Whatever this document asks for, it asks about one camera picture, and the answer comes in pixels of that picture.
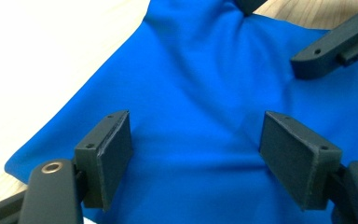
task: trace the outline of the blue fabric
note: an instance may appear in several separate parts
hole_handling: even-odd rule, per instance
[[[71,159],[105,115],[129,109],[134,155],[100,223],[330,223],[301,212],[258,154],[265,110],[288,114],[358,160],[358,63],[311,81],[289,59],[321,37],[244,18],[233,1],[152,1],[133,36],[7,162]]]

